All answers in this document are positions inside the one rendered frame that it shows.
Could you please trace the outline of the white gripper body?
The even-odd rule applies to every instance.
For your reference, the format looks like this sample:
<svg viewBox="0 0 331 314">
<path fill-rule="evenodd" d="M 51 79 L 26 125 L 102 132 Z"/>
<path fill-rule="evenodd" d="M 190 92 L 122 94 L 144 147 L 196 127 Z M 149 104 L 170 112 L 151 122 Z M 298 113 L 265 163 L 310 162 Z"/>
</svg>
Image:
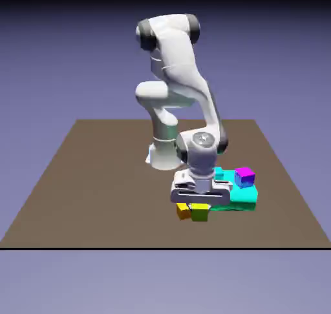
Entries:
<svg viewBox="0 0 331 314">
<path fill-rule="evenodd" d="M 231 182 L 212 182 L 210 190 L 198 193 L 192 187 L 173 185 L 170 199 L 173 203 L 228 205 L 233 189 Z"/>
</svg>

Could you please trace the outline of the small orange cube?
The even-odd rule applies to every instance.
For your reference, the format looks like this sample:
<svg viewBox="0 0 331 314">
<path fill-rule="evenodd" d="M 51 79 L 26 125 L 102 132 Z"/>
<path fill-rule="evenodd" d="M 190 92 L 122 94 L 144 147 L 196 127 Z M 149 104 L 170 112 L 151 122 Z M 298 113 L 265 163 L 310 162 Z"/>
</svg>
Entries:
<svg viewBox="0 0 331 314">
<path fill-rule="evenodd" d="M 177 203 L 176 213 L 181 220 L 191 219 L 191 210 L 186 203 Z"/>
</svg>

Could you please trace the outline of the small yellow cube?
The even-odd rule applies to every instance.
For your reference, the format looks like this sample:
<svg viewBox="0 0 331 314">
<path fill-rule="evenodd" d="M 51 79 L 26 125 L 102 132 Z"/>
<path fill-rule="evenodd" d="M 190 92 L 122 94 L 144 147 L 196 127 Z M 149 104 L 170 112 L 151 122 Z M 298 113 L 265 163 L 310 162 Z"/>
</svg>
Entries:
<svg viewBox="0 0 331 314">
<path fill-rule="evenodd" d="M 191 204 L 191 219 L 194 222 L 207 222 L 209 214 L 208 204 Z"/>
</svg>

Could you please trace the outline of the small purple cube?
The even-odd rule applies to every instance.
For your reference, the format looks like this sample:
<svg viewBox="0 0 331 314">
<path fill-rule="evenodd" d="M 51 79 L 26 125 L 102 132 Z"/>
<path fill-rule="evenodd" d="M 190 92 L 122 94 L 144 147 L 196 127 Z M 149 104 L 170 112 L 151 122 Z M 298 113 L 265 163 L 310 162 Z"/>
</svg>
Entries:
<svg viewBox="0 0 331 314">
<path fill-rule="evenodd" d="M 234 179 L 240 188 L 252 187 L 255 183 L 255 173 L 250 167 L 239 167 L 235 169 Z"/>
</svg>

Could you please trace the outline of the large cyan box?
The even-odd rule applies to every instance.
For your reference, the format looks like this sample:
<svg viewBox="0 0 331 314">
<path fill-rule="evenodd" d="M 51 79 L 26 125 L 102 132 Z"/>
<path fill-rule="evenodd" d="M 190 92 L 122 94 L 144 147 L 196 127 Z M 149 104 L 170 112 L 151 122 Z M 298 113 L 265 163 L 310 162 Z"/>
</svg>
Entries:
<svg viewBox="0 0 331 314">
<path fill-rule="evenodd" d="M 252 187 L 240 188 L 234 179 L 235 170 L 224 170 L 224 179 L 233 184 L 228 205 L 210 207 L 210 211 L 254 211 L 258 191 L 255 183 Z"/>
</svg>

